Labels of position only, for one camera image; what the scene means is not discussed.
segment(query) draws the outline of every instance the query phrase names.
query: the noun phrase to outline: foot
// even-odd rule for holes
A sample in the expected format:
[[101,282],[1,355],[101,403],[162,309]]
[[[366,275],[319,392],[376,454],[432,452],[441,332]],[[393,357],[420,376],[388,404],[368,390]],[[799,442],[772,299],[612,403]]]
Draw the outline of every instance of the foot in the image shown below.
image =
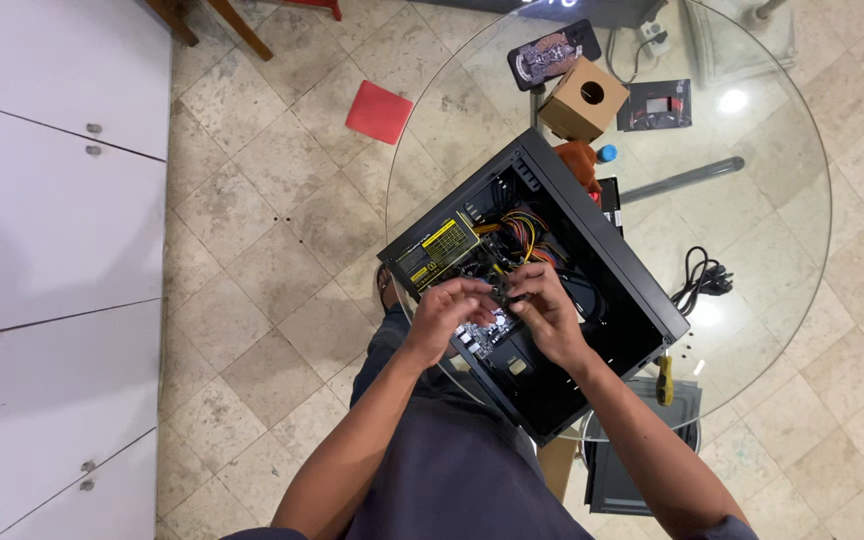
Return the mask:
[[399,295],[396,294],[396,288],[392,285],[392,272],[389,267],[383,264],[375,278],[375,286],[378,289],[378,297],[382,302],[382,307],[386,311],[399,302]]

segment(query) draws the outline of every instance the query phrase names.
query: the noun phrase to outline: small bottle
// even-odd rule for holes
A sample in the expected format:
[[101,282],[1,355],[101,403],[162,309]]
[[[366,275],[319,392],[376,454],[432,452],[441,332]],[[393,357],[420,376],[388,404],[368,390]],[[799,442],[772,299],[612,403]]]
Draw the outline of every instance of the small bottle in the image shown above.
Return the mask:
[[612,144],[606,144],[595,153],[598,158],[597,164],[607,164],[618,157],[618,150]]

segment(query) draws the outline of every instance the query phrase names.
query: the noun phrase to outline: wooden chair leg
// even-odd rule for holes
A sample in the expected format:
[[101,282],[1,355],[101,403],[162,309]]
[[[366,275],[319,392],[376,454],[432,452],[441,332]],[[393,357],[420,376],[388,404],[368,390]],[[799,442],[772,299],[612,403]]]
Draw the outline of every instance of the wooden chair leg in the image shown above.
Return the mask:
[[248,46],[255,51],[255,54],[260,59],[268,61],[272,57],[272,51],[269,50],[269,47],[265,46],[265,43],[258,38],[258,35],[249,28],[246,21],[242,20],[242,17],[229,5],[229,0],[208,0],[208,3],[215,8],[216,12],[219,12],[219,15],[228,21],[228,24],[248,43]]
[[186,21],[179,17],[172,9],[164,6],[162,0],[145,0],[145,3],[165,21],[165,24],[172,27],[173,32],[178,34],[186,45],[195,47],[199,44],[198,37],[186,25]]

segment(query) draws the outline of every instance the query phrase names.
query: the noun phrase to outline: small brown box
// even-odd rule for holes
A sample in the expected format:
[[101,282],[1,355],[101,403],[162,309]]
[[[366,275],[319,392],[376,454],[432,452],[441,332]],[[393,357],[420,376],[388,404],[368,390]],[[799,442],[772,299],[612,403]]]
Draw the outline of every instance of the small brown box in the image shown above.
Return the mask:
[[628,98],[629,90],[618,79],[580,55],[542,104],[538,118],[559,139],[592,142]]

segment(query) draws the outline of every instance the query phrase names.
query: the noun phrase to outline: person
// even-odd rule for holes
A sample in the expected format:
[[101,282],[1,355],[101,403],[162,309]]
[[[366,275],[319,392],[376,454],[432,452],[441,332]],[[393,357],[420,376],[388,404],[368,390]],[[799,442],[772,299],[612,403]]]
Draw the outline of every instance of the person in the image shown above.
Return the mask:
[[[655,519],[673,538],[755,539],[713,471],[591,349],[555,270],[507,275],[535,345],[582,389]],[[534,447],[504,415],[443,376],[453,331],[495,321],[491,287],[429,288],[411,328],[380,267],[387,313],[350,411],[295,474],[270,526],[227,540],[592,538],[546,487]]]

